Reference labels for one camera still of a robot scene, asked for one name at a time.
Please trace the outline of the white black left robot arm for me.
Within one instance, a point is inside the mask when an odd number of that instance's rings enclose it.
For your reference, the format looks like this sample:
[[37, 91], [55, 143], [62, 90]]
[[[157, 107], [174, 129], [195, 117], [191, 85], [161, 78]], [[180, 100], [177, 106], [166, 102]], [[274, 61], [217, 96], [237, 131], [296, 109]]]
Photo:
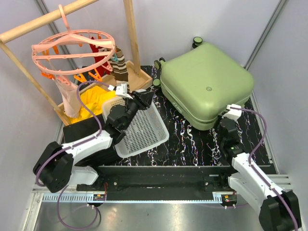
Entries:
[[104, 184], [103, 177], [90, 166], [77, 166], [78, 162], [121, 142], [137, 112], [151, 106], [153, 96], [153, 91], [133, 91], [124, 105], [111, 107], [106, 122], [98, 123], [97, 132], [70, 143], [49, 143], [33, 167], [36, 184], [47, 187], [51, 193], [69, 184], [86, 184], [95, 191], [100, 190]]

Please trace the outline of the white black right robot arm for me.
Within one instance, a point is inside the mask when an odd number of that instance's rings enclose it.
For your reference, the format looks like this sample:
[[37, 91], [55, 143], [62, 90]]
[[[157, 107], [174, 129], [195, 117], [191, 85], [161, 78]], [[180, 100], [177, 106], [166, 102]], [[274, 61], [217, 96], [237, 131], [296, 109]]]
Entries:
[[265, 231], [296, 231], [302, 227], [298, 197], [285, 191], [271, 180], [249, 158], [240, 142], [236, 122], [222, 118], [218, 123], [218, 143], [222, 163], [229, 164], [234, 172], [218, 179], [222, 190], [239, 193], [258, 214]]

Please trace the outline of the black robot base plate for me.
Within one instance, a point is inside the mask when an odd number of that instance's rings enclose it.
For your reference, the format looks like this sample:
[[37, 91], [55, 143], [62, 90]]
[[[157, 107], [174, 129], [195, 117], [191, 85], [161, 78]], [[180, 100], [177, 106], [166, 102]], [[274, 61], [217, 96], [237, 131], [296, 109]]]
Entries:
[[234, 194], [228, 177], [237, 173], [222, 167], [99, 167], [92, 185], [72, 183], [72, 197], [61, 201], [106, 203], [221, 203]]

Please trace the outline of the green hard-shell suitcase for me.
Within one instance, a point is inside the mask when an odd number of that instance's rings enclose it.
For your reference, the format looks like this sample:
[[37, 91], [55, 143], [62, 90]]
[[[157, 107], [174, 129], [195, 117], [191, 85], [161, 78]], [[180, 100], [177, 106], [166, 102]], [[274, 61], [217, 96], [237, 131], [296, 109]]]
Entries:
[[228, 105], [243, 106], [254, 89], [253, 76], [209, 42], [154, 65], [164, 96], [198, 130], [212, 129]]

